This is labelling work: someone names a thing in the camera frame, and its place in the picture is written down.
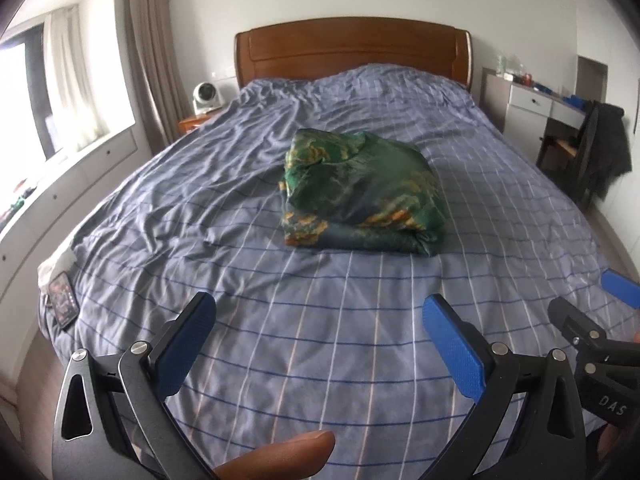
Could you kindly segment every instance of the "window sill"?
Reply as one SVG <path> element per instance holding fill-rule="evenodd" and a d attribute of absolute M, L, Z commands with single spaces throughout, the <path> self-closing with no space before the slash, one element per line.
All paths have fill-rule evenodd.
<path fill-rule="evenodd" d="M 117 132 L 115 134 L 108 134 L 106 136 L 101 137 L 100 139 L 92 142 L 89 146 L 80 150 L 77 153 L 73 153 L 71 155 L 67 155 L 66 153 L 57 153 L 55 156 L 50 158 L 44 165 L 43 171 L 37 178 L 37 182 L 34 182 L 33 179 L 27 179 L 26 188 L 36 186 L 35 191 L 29 195 L 24 200 L 24 205 L 16 212 L 16 214 L 9 220 L 7 225 L 0 232 L 0 242 L 8 235 L 11 231 L 12 226 L 14 226 L 20 219 L 25 215 L 25 212 L 36 202 L 39 197 L 42 197 L 47 193 L 49 188 L 55 184 L 65 173 L 69 172 L 76 165 L 80 164 L 85 158 L 93 155 L 98 152 L 106 143 L 115 140 L 117 137 L 122 136 L 124 134 L 130 135 L 130 129 L 127 128 L 122 132 Z M 88 182 L 87 187 L 90 187 L 94 182 Z"/>

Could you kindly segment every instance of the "white desk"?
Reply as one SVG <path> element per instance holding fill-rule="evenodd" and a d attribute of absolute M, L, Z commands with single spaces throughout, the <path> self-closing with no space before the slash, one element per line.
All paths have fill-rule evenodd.
<path fill-rule="evenodd" d="M 484 74 L 480 108 L 532 162 L 538 158 L 545 133 L 553 130 L 556 136 L 571 137 L 584 119 L 582 110 L 560 98 L 489 73 Z M 558 134 L 563 128 L 571 131 Z"/>

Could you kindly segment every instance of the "clutter on window ledge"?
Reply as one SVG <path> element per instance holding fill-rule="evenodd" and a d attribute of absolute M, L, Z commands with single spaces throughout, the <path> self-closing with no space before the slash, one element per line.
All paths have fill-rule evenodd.
<path fill-rule="evenodd" d="M 22 186 L 24 182 L 21 182 L 20 185 L 18 186 L 18 190 L 20 189 L 20 186 Z M 14 217 L 14 215 L 20 211 L 20 209 L 22 208 L 22 206 L 24 205 L 24 201 L 31 196 L 31 194 L 36 191 L 36 186 L 33 187 L 28 187 L 27 189 L 25 189 L 22 193 L 20 193 L 20 195 L 18 195 L 18 197 L 15 199 L 15 201 L 8 207 L 8 209 L 6 211 L 4 211 L 2 214 L 0 214 L 0 232 L 2 232 L 4 230 L 4 228 L 7 226 L 7 224 L 11 221 L 11 218 Z"/>

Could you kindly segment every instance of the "phone case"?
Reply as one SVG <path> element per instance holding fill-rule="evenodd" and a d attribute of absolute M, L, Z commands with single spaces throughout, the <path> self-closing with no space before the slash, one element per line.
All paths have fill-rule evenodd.
<path fill-rule="evenodd" d="M 80 308 L 66 272 L 49 283 L 49 300 L 61 329 L 64 330 L 78 317 Z"/>

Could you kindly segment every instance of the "curtain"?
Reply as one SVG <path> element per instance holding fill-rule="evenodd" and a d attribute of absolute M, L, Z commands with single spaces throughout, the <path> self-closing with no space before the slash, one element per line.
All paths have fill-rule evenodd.
<path fill-rule="evenodd" d="M 44 65 L 56 130 L 74 153 L 106 133 L 82 54 L 78 6 L 57 9 L 44 21 Z"/>
<path fill-rule="evenodd" d="M 138 107 L 152 153 L 178 139 L 190 115 L 182 91 L 169 19 L 169 0 L 126 0 L 127 46 Z"/>

